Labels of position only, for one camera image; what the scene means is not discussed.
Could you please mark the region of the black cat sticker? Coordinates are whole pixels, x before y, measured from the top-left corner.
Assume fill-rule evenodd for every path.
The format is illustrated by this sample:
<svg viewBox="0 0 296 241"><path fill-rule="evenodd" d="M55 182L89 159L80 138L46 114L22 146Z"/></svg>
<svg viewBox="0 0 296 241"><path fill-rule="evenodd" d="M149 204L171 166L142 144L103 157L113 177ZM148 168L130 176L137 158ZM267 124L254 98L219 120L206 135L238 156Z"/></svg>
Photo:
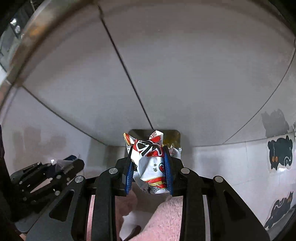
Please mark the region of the black cat sticker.
<svg viewBox="0 0 296 241"><path fill-rule="evenodd" d="M267 149L271 171L277 171L279 168L290 169L292 167L293 141L288 135L269 140Z"/></svg>
<svg viewBox="0 0 296 241"><path fill-rule="evenodd" d="M281 200L277 200L272 209L269 218L264 224L264 228L269 230L277 223L287 212L290 210L293 200L293 191L289 193L288 197L284 197Z"/></svg>

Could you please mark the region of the square grey trash bin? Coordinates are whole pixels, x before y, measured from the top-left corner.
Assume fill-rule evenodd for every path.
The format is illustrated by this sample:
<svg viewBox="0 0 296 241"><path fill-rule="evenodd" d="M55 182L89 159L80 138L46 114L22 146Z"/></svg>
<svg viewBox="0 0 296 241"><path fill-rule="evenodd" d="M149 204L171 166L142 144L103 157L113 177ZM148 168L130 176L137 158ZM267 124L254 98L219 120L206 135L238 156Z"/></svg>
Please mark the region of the square grey trash bin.
<svg viewBox="0 0 296 241"><path fill-rule="evenodd" d="M150 129L132 129L128 132L129 135L138 140L148 140L154 130ZM164 134L163 144L168 147L181 147L181 134L178 130L160 130Z"/></svg>

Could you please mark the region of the red white snack wrapper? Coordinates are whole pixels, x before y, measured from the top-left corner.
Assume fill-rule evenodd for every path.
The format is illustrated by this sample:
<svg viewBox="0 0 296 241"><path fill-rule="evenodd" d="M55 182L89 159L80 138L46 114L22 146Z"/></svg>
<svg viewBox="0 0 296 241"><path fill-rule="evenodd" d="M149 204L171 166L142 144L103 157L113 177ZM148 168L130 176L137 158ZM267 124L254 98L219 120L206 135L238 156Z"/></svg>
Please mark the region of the red white snack wrapper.
<svg viewBox="0 0 296 241"><path fill-rule="evenodd" d="M123 134L127 158L125 192L128 194L135 182L148 194L173 192L172 158L181 158L182 147L163 144L164 134L155 130L148 140L138 140L128 133Z"/></svg>

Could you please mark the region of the lower black cat sticker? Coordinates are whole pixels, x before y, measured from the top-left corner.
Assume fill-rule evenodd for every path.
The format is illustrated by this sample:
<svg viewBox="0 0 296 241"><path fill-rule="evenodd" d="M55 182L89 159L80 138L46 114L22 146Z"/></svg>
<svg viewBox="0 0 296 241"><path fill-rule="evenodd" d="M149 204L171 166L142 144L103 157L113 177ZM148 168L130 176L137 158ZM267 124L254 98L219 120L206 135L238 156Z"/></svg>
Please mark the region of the lower black cat sticker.
<svg viewBox="0 0 296 241"><path fill-rule="evenodd" d="M293 191L289 193L288 197L284 197L281 200L277 200L272 209L269 218L264 224L264 228L269 230L277 223L287 212L290 210L293 200Z"/></svg>

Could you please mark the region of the pink fuzzy trousers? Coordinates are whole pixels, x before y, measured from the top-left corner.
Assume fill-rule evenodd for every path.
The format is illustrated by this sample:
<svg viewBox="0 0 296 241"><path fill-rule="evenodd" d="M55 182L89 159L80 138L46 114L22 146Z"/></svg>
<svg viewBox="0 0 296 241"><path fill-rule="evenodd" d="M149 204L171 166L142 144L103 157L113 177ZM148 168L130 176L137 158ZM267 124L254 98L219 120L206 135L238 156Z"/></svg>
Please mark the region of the pink fuzzy trousers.
<svg viewBox="0 0 296 241"><path fill-rule="evenodd" d="M137 206L136 194L115 198L116 238L121 240L120 231L124 217ZM144 229L132 240L179 240L182 223L183 197L167 197L153 213Z"/></svg>

